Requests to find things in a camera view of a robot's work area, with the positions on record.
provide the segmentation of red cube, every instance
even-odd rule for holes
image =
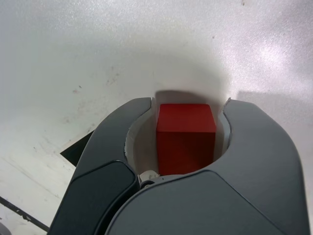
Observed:
[[[156,127],[159,174],[186,174],[211,164],[215,132],[209,105],[161,104]]]

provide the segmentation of red wooden block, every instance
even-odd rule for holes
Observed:
[[[159,174],[186,174],[211,164],[215,132],[209,105],[161,104],[156,127]]]

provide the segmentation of white surface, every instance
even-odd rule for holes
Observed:
[[[74,171],[62,150],[129,99],[188,89],[252,101],[283,126],[312,223],[312,12],[310,0],[2,0],[0,195],[49,226]]]
[[[46,235],[47,233],[0,204],[1,235]]]

